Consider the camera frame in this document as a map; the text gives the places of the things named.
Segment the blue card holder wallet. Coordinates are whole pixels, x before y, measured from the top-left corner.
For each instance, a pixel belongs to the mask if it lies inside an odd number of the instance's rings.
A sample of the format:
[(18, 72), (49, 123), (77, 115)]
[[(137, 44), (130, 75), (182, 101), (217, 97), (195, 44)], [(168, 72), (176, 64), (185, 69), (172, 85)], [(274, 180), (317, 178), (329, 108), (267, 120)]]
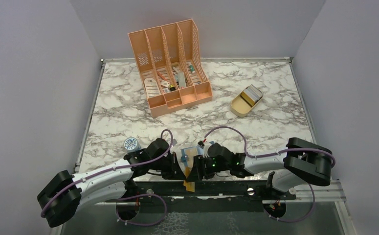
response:
[(179, 164), (181, 168), (183, 170), (185, 170), (187, 167), (192, 168), (194, 164), (194, 157), (202, 154), (203, 148), (198, 145), (182, 149), (180, 157), (178, 157), (178, 160), (180, 160)]

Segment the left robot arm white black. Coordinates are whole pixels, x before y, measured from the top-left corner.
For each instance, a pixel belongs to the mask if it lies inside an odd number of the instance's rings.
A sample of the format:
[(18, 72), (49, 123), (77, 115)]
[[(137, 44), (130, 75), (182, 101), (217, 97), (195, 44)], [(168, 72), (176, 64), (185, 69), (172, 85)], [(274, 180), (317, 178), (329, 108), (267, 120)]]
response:
[(171, 145), (157, 138), (146, 148), (127, 153), (117, 162), (97, 170), (77, 174), (67, 170), (58, 172), (37, 195), (42, 209), (40, 216), (54, 228), (86, 206), (117, 198), (130, 201), (136, 190), (131, 180), (150, 170), (160, 171), (165, 180), (186, 179)]

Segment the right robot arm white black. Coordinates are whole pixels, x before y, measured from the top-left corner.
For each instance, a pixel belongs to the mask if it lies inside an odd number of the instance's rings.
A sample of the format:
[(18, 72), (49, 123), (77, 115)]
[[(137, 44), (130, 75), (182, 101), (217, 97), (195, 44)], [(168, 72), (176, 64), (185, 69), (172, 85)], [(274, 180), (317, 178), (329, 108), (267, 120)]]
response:
[(285, 147), (252, 157), (214, 143), (205, 144), (202, 154), (193, 157), (186, 181), (211, 179), (221, 171), (228, 171), (238, 178), (270, 171), (264, 193), (268, 198), (276, 199), (283, 192), (304, 183), (329, 186), (334, 165), (331, 150), (300, 138), (290, 138)]

